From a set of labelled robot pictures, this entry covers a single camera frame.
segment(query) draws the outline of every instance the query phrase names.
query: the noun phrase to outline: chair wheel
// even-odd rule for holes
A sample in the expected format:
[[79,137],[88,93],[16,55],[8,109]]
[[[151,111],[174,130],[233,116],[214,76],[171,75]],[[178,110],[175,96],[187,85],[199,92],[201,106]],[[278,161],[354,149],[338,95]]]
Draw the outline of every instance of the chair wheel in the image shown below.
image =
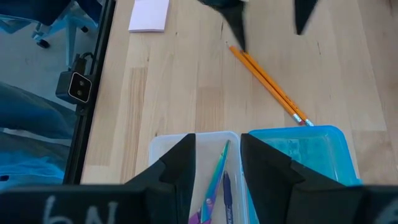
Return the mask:
[[39,42],[36,43],[39,47],[43,48],[43,49],[47,49],[50,47],[50,44],[45,41],[45,40],[40,40]]
[[83,33],[87,33],[88,32],[88,28],[87,27],[82,27],[82,28],[80,28],[80,30],[83,32]]

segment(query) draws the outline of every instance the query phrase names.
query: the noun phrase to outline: black metal frame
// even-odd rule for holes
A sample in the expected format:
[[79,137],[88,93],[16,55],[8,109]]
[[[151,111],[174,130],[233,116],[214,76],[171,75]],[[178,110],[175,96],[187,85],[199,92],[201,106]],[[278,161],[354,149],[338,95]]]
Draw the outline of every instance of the black metal frame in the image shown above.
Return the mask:
[[94,52],[94,60],[90,68],[91,81],[93,82],[90,101],[84,107],[77,106],[76,108],[78,117],[72,138],[72,144],[70,146],[67,168],[63,178],[64,184],[80,183],[115,5],[115,0],[105,0],[105,3],[103,4],[103,10],[99,20],[99,31]]

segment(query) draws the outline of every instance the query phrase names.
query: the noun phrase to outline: white paper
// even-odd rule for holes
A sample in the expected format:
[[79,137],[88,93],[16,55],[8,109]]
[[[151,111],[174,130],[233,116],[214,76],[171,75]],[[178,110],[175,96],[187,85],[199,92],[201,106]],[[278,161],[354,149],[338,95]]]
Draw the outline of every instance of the white paper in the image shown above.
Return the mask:
[[169,0],[136,0],[129,32],[163,32],[168,8]]

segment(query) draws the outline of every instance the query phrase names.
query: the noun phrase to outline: blue plastic container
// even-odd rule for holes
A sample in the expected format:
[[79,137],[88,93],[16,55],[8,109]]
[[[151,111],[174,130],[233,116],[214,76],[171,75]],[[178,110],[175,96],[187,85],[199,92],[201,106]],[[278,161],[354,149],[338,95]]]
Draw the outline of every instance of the blue plastic container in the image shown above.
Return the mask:
[[[344,185],[361,184],[344,134],[334,126],[261,129],[249,134]],[[258,223],[249,194],[248,208],[250,223]]]

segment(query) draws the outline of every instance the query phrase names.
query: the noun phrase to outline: chair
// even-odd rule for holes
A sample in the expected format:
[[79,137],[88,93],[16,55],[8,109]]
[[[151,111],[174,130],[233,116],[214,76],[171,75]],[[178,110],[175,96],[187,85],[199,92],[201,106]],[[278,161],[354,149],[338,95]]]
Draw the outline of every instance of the chair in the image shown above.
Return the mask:
[[32,38],[46,49],[50,44],[44,40],[62,29],[67,33],[68,67],[72,66],[76,29],[83,32],[96,29],[97,24],[85,17],[74,0],[1,0],[0,30],[13,34],[31,23],[37,23]]

